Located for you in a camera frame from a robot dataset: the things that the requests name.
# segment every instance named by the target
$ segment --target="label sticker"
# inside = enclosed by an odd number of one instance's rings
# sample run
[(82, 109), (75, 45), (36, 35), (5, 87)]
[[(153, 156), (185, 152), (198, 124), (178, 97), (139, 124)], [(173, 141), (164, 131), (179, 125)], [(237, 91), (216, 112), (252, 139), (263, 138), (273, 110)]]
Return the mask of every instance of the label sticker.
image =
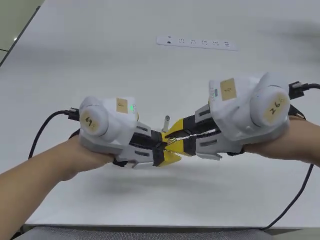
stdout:
[(277, 116), (284, 110), (285, 105), (287, 105), (287, 97), (282, 93), (278, 93), (264, 111), (263, 117), (269, 124), (272, 124)]
[(127, 114), (128, 113), (128, 100), (123, 98), (116, 99), (116, 111), (118, 113)]
[(237, 97), (235, 79), (230, 78), (220, 82), (221, 98), (222, 101), (235, 99)]
[(83, 114), (81, 114), (80, 123), (90, 132), (95, 132), (99, 127), (98, 122), (91, 118), (88, 111), (85, 111)]

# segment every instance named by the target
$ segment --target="power strip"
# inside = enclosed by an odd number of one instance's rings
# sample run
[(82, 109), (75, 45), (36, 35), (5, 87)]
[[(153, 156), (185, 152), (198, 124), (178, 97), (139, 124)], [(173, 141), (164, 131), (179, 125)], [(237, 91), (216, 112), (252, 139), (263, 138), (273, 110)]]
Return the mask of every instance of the power strip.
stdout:
[(236, 45), (229, 41), (208, 40), (208, 39), (188, 39), (174, 36), (157, 36), (156, 44), (176, 47), (189, 47), (201, 49), (220, 49), (237, 51)]

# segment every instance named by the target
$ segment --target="white table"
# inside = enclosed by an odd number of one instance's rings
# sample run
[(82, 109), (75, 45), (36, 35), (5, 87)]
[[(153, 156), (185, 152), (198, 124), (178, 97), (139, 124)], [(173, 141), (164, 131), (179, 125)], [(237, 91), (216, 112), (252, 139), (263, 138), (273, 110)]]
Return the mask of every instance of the white table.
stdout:
[[(263, 71), (319, 82), (317, 0), (47, 0), (0, 69), (0, 172), (23, 162), (54, 111), (85, 96), (134, 96), (140, 120), (161, 128), (208, 101), (208, 81)], [(156, 45), (156, 36), (226, 39), (239, 51)], [(294, 104), (320, 124), (320, 92)], [(36, 148), (79, 124), (55, 118)], [(28, 224), (266, 226), (293, 199), (308, 165), (253, 154), (183, 158), (164, 168), (112, 164), (60, 183)], [(279, 228), (320, 227), (316, 167)]]

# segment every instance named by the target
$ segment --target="black wire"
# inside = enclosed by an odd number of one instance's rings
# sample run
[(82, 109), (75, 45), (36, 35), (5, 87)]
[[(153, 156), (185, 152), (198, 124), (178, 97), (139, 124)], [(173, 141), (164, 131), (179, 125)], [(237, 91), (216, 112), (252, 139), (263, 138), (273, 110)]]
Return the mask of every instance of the black wire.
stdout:
[(309, 90), (309, 89), (320, 89), (320, 84), (310, 83), (306, 86), (305, 90)]
[(36, 136), (35, 136), (35, 138), (34, 138), (34, 141), (33, 141), (33, 144), (32, 144), (32, 147), (31, 147), (31, 150), (30, 150), (28, 159), (30, 159), (30, 158), (33, 157), (34, 151), (35, 151), (35, 148), (36, 148), (36, 145), (37, 145), (37, 142), (38, 142), (38, 140), (39, 140), (40, 135), (41, 135), (42, 132), (44, 131), (45, 127), (48, 125), (48, 123), (50, 122), (51, 119), (53, 119), (55, 116), (60, 115), (60, 114), (68, 115), (68, 114), (69, 114), (69, 111), (68, 111), (68, 110), (56, 111), (56, 112), (52, 113), (52, 114), (44, 121), (44, 123), (42, 124), (42, 126), (40, 127), (38, 133), (36, 134)]
[(298, 198), (301, 196), (301, 194), (304, 192), (305, 188), (306, 188), (306, 185), (308, 183), (308, 180), (309, 180), (309, 177), (310, 177), (310, 174), (312, 172), (312, 169), (314, 168), (314, 165), (313, 164), (310, 164), (309, 166), (309, 169), (308, 169), (308, 172), (306, 173), (306, 176), (304, 178), (304, 181), (303, 181), (303, 184), (299, 190), (299, 192), (297, 193), (297, 195), (295, 195), (294, 199), (289, 203), (289, 205), (283, 210), (283, 212), (273, 221), (271, 222), (268, 226), (266, 227), (262, 227), (262, 228), (259, 228), (260, 230), (262, 231), (266, 231), (268, 230), (269, 228), (271, 228), (274, 224), (276, 224), (287, 212), (288, 210), (296, 203), (296, 201), (298, 200)]

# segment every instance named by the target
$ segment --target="handwritten number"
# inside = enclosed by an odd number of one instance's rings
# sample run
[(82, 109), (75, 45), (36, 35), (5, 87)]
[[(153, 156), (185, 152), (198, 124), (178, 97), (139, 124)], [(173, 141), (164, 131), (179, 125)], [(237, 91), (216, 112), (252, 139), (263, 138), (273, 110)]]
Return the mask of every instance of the handwritten number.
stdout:
[[(281, 98), (279, 101), (280, 101), (279, 103), (277, 103), (276, 101), (274, 102), (274, 106), (275, 106), (276, 108), (279, 108), (280, 105), (281, 105), (281, 103), (282, 103), (284, 100)], [(273, 115), (273, 114), (275, 114), (276, 110), (277, 110), (277, 109), (271, 108), (271, 109), (269, 110), (269, 112), (272, 112), (272, 115)]]
[(85, 119), (85, 121), (86, 121), (87, 123), (89, 123), (89, 127), (90, 127), (91, 124), (92, 124), (92, 120), (90, 119), (90, 117), (87, 117), (87, 118)]
[(271, 108), (269, 112), (272, 112), (272, 115), (273, 115), (273, 114), (275, 114), (276, 110), (274, 110), (273, 108)]

